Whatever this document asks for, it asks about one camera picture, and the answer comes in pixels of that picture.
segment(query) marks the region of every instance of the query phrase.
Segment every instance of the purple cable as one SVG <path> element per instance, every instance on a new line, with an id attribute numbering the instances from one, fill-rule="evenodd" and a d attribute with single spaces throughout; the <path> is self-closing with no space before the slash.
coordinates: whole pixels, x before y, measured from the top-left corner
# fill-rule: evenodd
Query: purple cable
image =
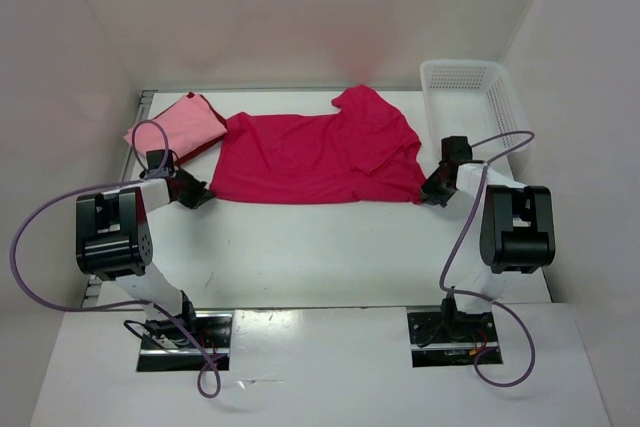
<path id="1" fill-rule="evenodd" d="M 473 200 L 473 205 L 471 206 L 471 211 L 469 212 L 469 216 L 467 217 L 467 220 L 464 223 L 464 227 L 462 227 L 462 230 L 460 231 L 460 235 L 458 235 L 458 239 L 456 240 L 455 244 L 453 245 L 453 248 L 451 249 L 451 253 L 449 254 L 449 257 L 447 258 L 447 261 L 444 264 L 444 267 L 442 269 L 442 273 L 440 274 L 440 289 L 442 289 L 444 292 L 448 293 L 448 294 L 459 294 L 459 295 L 468 295 L 471 297 L 476 297 L 478 299 L 482 299 L 485 300 L 491 304 L 494 304 L 498 307 L 500 307 L 501 309 L 503 309 L 504 311 L 506 311 L 509 315 L 511 315 L 511 317 L 513 317 L 515 319 L 515 321 L 518 323 L 518 325 L 520 325 L 520 327 L 522 328 L 522 331 L 524 332 L 524 335 L 527 337 L 527 341 L 529 342 L 529 348 L 531 349 L 531 361 L 529 362 L 529 366 L 527 367 L 527 370 L 525 371 L 524 374 L 522 374 L 520 377 L 518 377 L 516 380 L 513 380 L 511 382 L 496 382 L 494 380 L 491 380 L 489 378 L 487 378 L 482 372 L 480 372 L 480 368 L 478 367 L 478 362 L 480 361 L 480 359 L 482 358 L 482 356 L 486 355 L 487 353 L 496 350 L 495 347 L 491 347 L 488 349 L 483 349 L 481 350 L 478 354 L 476 354 L 476 356 L 473 359 L 473 367 L 476 371 L 476 373 L 478 374 L 478 376 L 484 380 L 487 384 L 492 385 L 494 387 L 514 387 L 516 385 L 521 384 L 522 382 L 524 382 L 525 380 L 527 380 L 527 378 L 531 375 L 531 372 L 533 372 L 533 368 L 536 365 L 536 346 L 533 342 L 533 338 L 531 337 L 531 333 L 529 332 L 529 329 L 527 329 L 527 326 L 524 324 L 524 322 L 522 321 L 522 319 L 518 316 L 518 314 L 516 314 L 513 310 L 511 310 L 509 307 L 507 307 L 505 304 L 498 302 L 494 299 L 492 299 L 491 297 L 489 297 L 488 295 L 484 295 L 481 294 L 479 292 L 472 292 L 470 290 L 458 290 L 454 287 L 447 287 L 445 285 L 445 280 L 447 278 L 447 274 L 449 273 L 449 270 L 451 269 L 451 265 L 453 264 L 453 260 L 456 257 L 456 254 L 458 253 L 458 250 L 460 250 L 460 246 L 462 245 L 462 242 L 464 241 L 464 238 L 466 237 L 467 233 L 469 232 L 469 229 L 471 228 L 471 224 L 473 223 L 473 219 L 476 216 L 476 213 L 478 212 L 478 207 L 480 206 L 480 200 L 482 199 L 482 193 L 483 193 L 483 189 L 484 189 L 484 184 L 487 181 L 487 170 L 489 169 L 489 166 L 495 162 L 498 159 L 501 159 L 502 157 L 511 154 L 512 152 L 515 152 L 516 150 L 524 147 L 525 145 L 529 144 L 535 137 L 535 134 L 529 130 L 514 130 L 512 132 L 506 132 L 504 134 L 498 134 L 498 135 L 494 135 L 493 137 L 489 137 L 488 139 L 484 139 L 480 142 L 477 142 L 475 144 L 473 144 L 471 147 L 478 147 L 479 145 L 483 145 L 486 144 L 487 142 L 490 142 L 492 140 L 495 139 L 500 139 L 502 137 L 507 137 L 510 135 L 518 135 L 518 134 L 523 134 L 523 135 L 528 135 L 529 137 L 525 140 L 523 140 L 522 142 L 520 142 L 519 144 L 505 150 L 504 152 L 491 157 L 485 164 L 484 167 L 482 168 L 482 175 L 480 177 L 480 185 L 478 186 L 478 191 L 476 193 L 476 196 Z"/>
<path id="2" fill-rule="evenodd" d="M 162 157 L 162 163 L 160 164 L 160 167 L 157 170 L 151 173 L 150 178 L 154 178 L 154 176 L 158 175 L 164 169 L 167 163 L 167 159 L 169 158 L 169 138 L 167 137 L 167 133 L 164 131 L 164 129 L 153 120 L 143 120 L 142 122 L 139 122 L 134 127 L 133 132 L 131 134 L 131 144 L 132 144 L 132 148 L 133 148 L 133 152 L 135 154 L 136 160 L 138 160 L 138 162 L 143 167 L 144 167 L 144 164 L 142 164 L 142 162 L 140 161 L 140 157 L 138 156 L 138 153 L 136 150 L 136 142 L 135 142 L 136 132 L 142 124 L 151 124 L 157 127 L 158 130 L 160 130 L 160 133 L 162 134 L 162 139 L 164 141 L 164 156 Z M 58 304 L 54 304 L 53 302 L 49 302 L 46 299 L 43 299 L 38 294 L 36 294 L 33 290 L 31 290 L 31 288 L 29 288 L 29 286 L 25 283 L 24 279 L 22 278 L 22 275 L 20 275 L 20 271 L 18 270 L 17 250 L 18 250 L 18 243 L 20 242 L 20 238 L 24 234 L 29 224 L 31 224 L 31 222 L 33 222 L 33 220 L 38 215 L 40 215 L 43 211 L 45 211 L 52 205 L 57 204 L 58 202 L 68 199 L 69 197 L 86 194 L 88 192 L 103 191 L 103 190 L 127 187 L 130 185 L 137 185 L 137 184 L 141 184 L 142 182 L 143 182 L 142 180 L 132 180 L 127 182 L 114 182 L 110 184 L 100 184 L 100 185 L 93 185 L 91 187 L 83 187 L 81 189 L 76 189 L 71 192 L 67 192 L 66 194 L 61 194 L 57 197 L 54 197 L 53 199 L 48 200 L 47 202 L 42 204 L 40 207 L 36 208 L 33 212 L 31 212 L 31 214 L 27 216 L 27 218 L 22 222 L 22 224 L 20 224 L 20 226 L 18 227 L 18 230 L 16 230 L 16 233 L 13 236 L 13 240 L 11 241 L 11 247 L 9 249 L 9 264 L 11 266 L 11 273 L 13 274 L 13 278 L 16 280 L 18 287 L 22 289 L 22 291 L 27 295 L 27 297 L 29 297 L 31 300 L 33 300 L 34 302 L 44 307 L 47 307 L 52 310 L 57 310 L 58 312 L 100 312 L 100 311 L 112 310 L 119 307 L 126 307 L 126 306 L 133 306 L 133 305 L 151 305 L 154 309 L 156 309 L 158 312 L 162 313 L 165 317 L 167 317 L 167 319 L 173 325 L 175 325 L 176 328 L 185 336 L 185 338 L 189 342 L 191 342 L 191 344 L 193 344 L 193 346 L 196 349 L 198 349 L 198 351 L 202 354 L 202 357 L 205 359 L 205 364 L 202 367 L 202 370 L 200 370 L 200 373 L 198 374 L 198 383 L 197 383 L 198 392 L 200 392 L 200 394 L 203 397 L 206 397 L 208 399 L 213 399 L 220 393 L 220 388 L 221 388 L 220 373 L 216 368 L 215 361 L 220 357 L 223 357 L 223 355 L 210 356 L 207 353 L 207 351 L 204 350 L 204 348 L 198 343 L 198 341 L 187 331 L 187 329 L 185 329 L 180 324 L 180 322 L 178 322 L 178 320 L 173 315 L 171 315 L 166 309 L 164 309 L 162 306 L 149 301 L 145 301 L 145 300 L 127 300 L 123 302 L 114 302 L 112 304 L 105 304 L 105 305 L 100 305 L 96 307 L 67 307 L 64 305 L 58 305 Z M 207 370 L 211 370 L 216 377 L 216 390 L 213 394 L 208 394 L 202 388 L 202 379 Z"/>

